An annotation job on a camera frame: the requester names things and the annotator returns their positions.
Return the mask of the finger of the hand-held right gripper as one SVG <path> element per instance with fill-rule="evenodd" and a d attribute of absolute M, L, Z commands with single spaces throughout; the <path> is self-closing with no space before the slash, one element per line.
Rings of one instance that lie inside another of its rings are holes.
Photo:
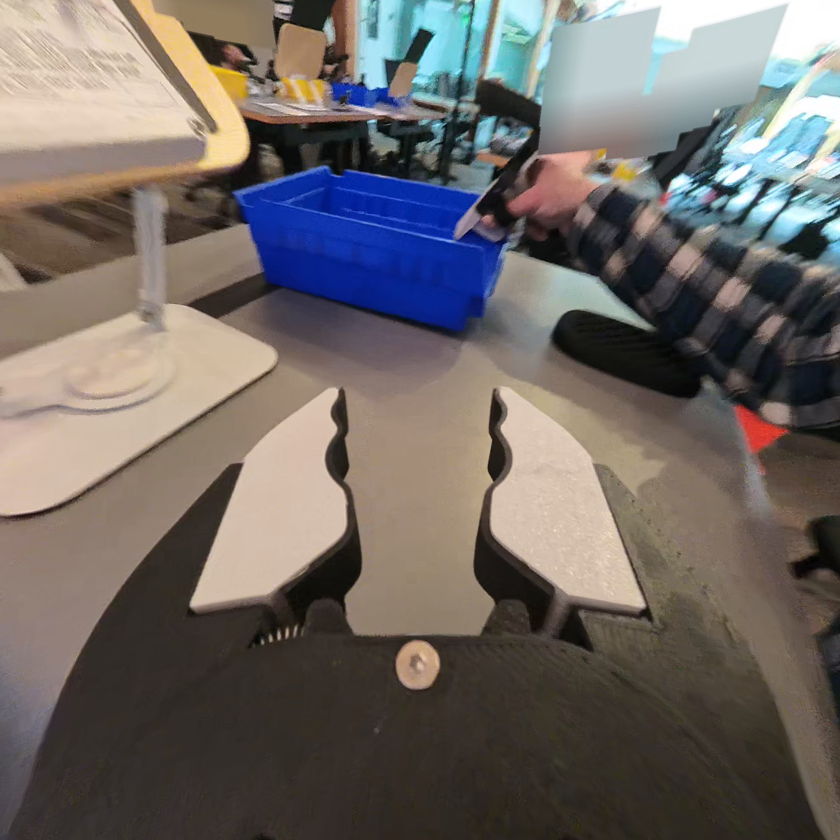
<path fill-rule="evenodd" d="M 468 234 L 475 234 L 489 242 L 501 242 L 505 239 L 508 236 L 508 228 L 500 225 L 494 215 L 495 208 L 503 205 L 505 199 L 505 189 L 488 189 L 480 194 L 457 222 L 453 240 L 459 242 Z"/>

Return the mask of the orange traffic cone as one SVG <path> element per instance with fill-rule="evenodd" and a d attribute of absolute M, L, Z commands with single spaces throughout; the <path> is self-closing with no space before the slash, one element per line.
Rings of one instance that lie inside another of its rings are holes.
<path fill-rule="evenodd" d="M 774 446 L 788 434 L 786 429 L 767 423 L 746 407 L 735 405 L 734 414 L 742 430 L 747 448 L 760 476 L 765 476 L 762 452 Z"/>

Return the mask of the person's right hand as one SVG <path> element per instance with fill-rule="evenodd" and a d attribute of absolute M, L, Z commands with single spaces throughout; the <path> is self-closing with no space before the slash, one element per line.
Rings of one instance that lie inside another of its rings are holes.
<path fill-rule="evenodd" d="M 528 236 L 548 239 L 553 232 L 569 233 L 584 200 L 597 184 L 590 169 L 600 159 L 599 150 L 539 156 L 528 169 L 528 188 L 507 202 L 509 214 L 524 219 Z"/>

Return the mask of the white stand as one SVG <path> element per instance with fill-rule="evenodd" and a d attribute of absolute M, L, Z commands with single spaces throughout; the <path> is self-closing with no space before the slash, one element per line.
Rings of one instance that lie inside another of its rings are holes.
<path fill-rule="evenodd" d="M 79 498 L 277 366 L 268 344 L 167 301 L 162 191 L 132 208 L 136 309 L 2 360 L 2 518 Z"/>

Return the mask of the person's right forearm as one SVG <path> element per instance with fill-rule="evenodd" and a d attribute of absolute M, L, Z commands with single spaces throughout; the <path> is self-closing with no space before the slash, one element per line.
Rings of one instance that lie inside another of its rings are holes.
<path fill-rule="evenodd" d="M 837 269 L 693 228 L 617 185 L 585 198 L 570 250 L 731 402 L 791 431 L 838 426 Z"/>

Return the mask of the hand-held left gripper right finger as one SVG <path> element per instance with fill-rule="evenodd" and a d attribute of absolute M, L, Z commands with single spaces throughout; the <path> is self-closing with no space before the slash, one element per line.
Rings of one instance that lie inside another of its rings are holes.
<path fill-rule="evenodd" d="M 476 535 L 476 579 L 530 617 L 646 613 L 625 542 L 590 454 L 510 387 L 490 405 L 490 486 Z"/>

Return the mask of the grey desk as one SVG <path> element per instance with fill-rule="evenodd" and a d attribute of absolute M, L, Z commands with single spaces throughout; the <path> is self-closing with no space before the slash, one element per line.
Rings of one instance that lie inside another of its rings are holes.
<path fill-rule="evenodd" d="M 324 389 L 347 396 L 363 571 L 348 600 L 368 634 L 472 634 L 493 389 L 509 386 L 610 467 L 751 643 L 826 838 L 838 838 L 838 736 L 808 602 L 787 569 L 795 526 L 838 503 L 837 450 L 793 437 L 766 472 L 714 391 L 680 401 L 550 346 L 560 316 L 633 321 L 588 276 L 509 253 L 483 319 L 453 336 L 288 290 L 263 290 L 239 226 L 168 248 L 171 297 L 278 352 L 275 370 L 70 504 L 2 521 L 2 834 L 60 689 L 139 562 L 229 464 Z"/>

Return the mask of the blue plastic bin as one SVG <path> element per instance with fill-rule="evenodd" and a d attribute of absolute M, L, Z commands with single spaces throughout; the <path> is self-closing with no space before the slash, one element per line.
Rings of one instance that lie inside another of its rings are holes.
<path fill-rule="evenodd" d="M 477 195 L 327 166 L 236 191 L 266 280 L 426 326 L 483 316 L 508 242 L 455 227 Z"/>

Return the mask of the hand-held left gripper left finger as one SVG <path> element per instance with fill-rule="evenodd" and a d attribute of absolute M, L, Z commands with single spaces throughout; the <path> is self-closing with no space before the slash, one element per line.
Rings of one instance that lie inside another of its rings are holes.
<path fill-rule="evenodd" d="M 232 494 L 190 601 L 195 614 L 266 607 L 303 615 L 344 605 L 361 575 L 344 390 L 330 387 L 258 441 Z"/>

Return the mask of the white box with lock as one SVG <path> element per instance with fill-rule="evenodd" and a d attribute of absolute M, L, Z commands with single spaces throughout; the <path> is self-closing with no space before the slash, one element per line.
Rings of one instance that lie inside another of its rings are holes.
<path fill-rule="evenodd" d="M 217 123 L 132 2 L 1 2 L 1 184 L 199 161 Z"/>

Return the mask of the wooden board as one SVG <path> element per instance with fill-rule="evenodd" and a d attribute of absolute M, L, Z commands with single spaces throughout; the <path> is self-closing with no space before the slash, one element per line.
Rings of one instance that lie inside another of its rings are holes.
<path fill-rule="evenodd" d="M 203 157 L 191 163 L 135 167 L 119 173 L 76 175 L 45 183 L 2 188 L 2 209 L 51 204 L 135 186 L 184 181 L 194 176 L 227 172 L 244 161 L 249 147 L 244 121 L 234 100 L 184 27 L 175 18 L 158 14 L 153 2 L 132 3 L 217 123 L 217 131 L 208 138 Z"/>

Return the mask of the small blue storage bin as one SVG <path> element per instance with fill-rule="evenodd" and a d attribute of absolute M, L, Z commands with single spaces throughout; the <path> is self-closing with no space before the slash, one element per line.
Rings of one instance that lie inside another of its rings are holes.
<path fill-rule="evenodd" d="M 332 99 L 345 100 L 347 104 L 363 109 L 406 109 L 410 103 L 410 96 L 394 97 L 389 87 L 368 88 L 349 82 L 330 82 Z"/>

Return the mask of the black wrist rest pad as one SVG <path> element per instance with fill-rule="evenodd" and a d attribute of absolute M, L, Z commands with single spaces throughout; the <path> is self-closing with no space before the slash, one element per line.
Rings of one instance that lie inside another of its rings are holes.
<path fill-rule="evenodd" d="M 566 312 L 551 340 L 573 361 L 657 394 L 691 399 L 702 387 L 692 364 L 656 332 L 598 313 Z"/>

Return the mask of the background wooden table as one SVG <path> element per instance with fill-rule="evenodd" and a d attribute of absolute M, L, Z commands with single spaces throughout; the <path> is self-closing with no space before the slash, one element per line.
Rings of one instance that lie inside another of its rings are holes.
<path fill-rule="evenodd" d="M 445 121 L 455 115 L 453 109 L 431 108 L 414 101 L 401 108 L 386 104 L 366 108 L 351 105 L 340 106 L 335 103 L 329 107 L 317 107 L 276 98 L 254 97 L 236 100 L 234 104 L 244 119 L 277 126 L 379 121 L 425 123 Z"/>

